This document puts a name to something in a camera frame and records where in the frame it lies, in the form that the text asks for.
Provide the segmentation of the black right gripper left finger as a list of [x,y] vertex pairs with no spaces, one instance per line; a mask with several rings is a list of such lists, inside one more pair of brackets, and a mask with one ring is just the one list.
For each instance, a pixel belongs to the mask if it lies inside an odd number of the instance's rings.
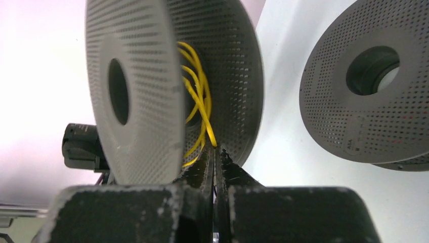
[[52,203],[36,242],[212,242],[215,151],[172,183],[73,186]]

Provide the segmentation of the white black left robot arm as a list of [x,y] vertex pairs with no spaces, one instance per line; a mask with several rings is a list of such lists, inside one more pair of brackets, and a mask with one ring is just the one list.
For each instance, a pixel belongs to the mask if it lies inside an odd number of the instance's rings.
[[62,140],[62,155],[68,168],[101,173],[97,185],[115,184],[95,125],[68,124]]

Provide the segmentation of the dark grey spool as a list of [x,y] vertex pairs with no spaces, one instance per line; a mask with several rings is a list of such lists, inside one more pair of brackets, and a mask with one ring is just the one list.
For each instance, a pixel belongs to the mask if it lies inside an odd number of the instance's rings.
[[301,79],[314,141],[340,158],[428,170],[428,1],[356,1],[322,34]]
[[241,1],[87,1],[85,54],[102,148],[122,185],[166,184],[199,135],[179,43],[202,62],[217,144],[245,164],[261,123],[258,40]]

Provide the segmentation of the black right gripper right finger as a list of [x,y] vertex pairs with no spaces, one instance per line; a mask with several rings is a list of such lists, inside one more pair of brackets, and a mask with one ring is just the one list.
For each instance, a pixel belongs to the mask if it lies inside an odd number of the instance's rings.
[[346,187],[266,187],[215,151],[220,242],[380,242],[362,198]]

